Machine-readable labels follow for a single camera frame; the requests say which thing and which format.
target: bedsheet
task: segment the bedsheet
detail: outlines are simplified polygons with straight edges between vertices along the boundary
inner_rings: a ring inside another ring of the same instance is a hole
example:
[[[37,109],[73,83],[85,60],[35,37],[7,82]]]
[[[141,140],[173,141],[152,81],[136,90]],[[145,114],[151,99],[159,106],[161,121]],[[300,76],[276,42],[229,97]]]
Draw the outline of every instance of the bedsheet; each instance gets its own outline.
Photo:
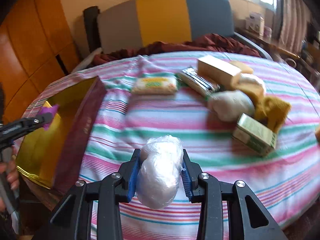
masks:
[[[205,100],[182,86],[175,96],[136,96],[130,89],[137,77],[170,76],[197,58],[213,55],[238,60],[264,80],[268,95],[292,104],[279,132],[276,151],[265,158],[231,138],[234,123],[224,123],[209,113]],[[100,107],[82,161],[79,178],[103,179],[131,158],[150,137],[166,134],[183,141],[191,161],[221,181],[245,181],[285,227],[318,198],[320,147],[314,131],[320,122],[320,96],[309,82],[288,65],[265,59],[219,52],[172,52],[106,63],[68,75],[47,87],[24,116],[34,116],[45,99],[83,79],[99,75],[108,92]],[[97,206],[92,213],[92,239],[96,239]],[[196,239],[200,204],[191,204],[182,183],[173,203],[162,210],[143,206],[136,197],[120,204],[123,237],[127,240]],[[223,203],[224,238],[228,239],[227,205]]]

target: screw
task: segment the screw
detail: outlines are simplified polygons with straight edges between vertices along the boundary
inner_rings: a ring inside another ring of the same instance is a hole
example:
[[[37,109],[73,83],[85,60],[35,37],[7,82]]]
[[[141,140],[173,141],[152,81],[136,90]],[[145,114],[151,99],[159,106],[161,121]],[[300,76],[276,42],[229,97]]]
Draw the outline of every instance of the screw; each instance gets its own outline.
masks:
[[[201,179],[208,179],[209,177],[210,177],[210,175],[208,173],[203,172],[200,174]]]
[[[113,179],[119,179],[121,177],[121,174],[119,172],[114,172],[111,174],[111,177]]]
[[[245,186],[245,183],[244,183],[244,181],[242,181],[242,180],[237,180],[236,185],[237,185],[238,187],[244,187],[244,186]]]
[[[84,180],[80,179],[76,182],[77,187],[82,187],[84,185]]]

